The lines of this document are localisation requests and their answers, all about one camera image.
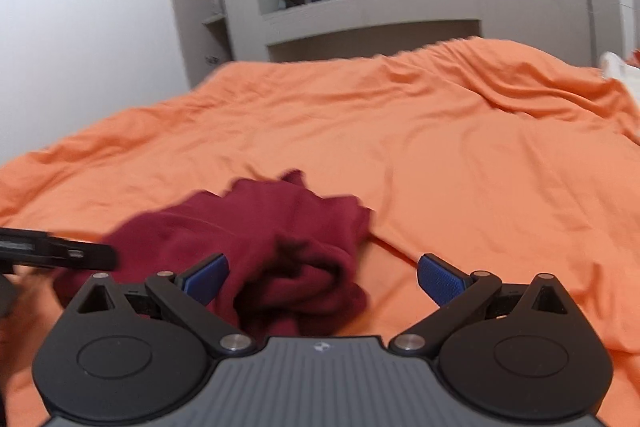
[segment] blue gripper pad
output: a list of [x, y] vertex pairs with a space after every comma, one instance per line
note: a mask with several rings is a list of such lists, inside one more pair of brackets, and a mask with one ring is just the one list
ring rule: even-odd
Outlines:
[[181, 273], [176, 283], [188, 296], [206, 306], [218, 295], [228, 275], [229, 261], [217, 253]]
[[444, 306], [472, 284], [466, 273], [428, 253], [418, 261], [418, 284], [438, 306]]

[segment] maroon cloth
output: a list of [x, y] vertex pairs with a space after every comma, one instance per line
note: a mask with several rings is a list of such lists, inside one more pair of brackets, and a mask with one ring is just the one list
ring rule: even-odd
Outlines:
[[[354, 283], [358, 245], [370, 210], [354, 196], [320, 198], [302, 172], [281, 180], [238, 180], [225, 196], [198, 192], [184, 203], [133, 217], [104, 242], [114, 247], [117, 282], [143, 282], [159, 270], [180, 273], [223, 253], [230, 274], [211, 311], [261, 340], [268, 335], [329, 335], [366, 307]], [[61, 300], [88, 272], [55, 281]]]

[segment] metal screw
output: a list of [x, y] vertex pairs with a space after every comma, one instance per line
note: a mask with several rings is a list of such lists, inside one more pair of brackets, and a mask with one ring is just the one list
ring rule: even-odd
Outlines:
[[424, 347], [426, 342], [424, 338], [420, 335], [416, 335], [415, 333], [403, 333], [396, 337], [394, 344], [396, 344], [396, 347], [404, 349], [405, 351], [416, 351], [417, 349]]
[[220, 346], [227, 351], [242, 351], [251, 346], [251, 339], [241, 333], [231, 333], [220, 339]]

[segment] bed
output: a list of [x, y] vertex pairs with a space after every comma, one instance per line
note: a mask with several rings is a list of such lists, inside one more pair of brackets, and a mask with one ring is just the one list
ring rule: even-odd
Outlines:
[[[509, 41], [233, 63], [5, 165], [0, 226], [99, 241], [194, 190], [301, 169], [375, 213], [357, 275], [369, 308], [340, 334], [389, 339], [432, 312], [415, 280], [427, 251], [506, 282], [552, 272], [614, 361], [600, 417], [640, 425], [639, 124], [619, 81]], [[61, 308], [49, 275], [18, 283], [0, 381], [9, 425], [26, 427], [46, 418], [30, 363]]]

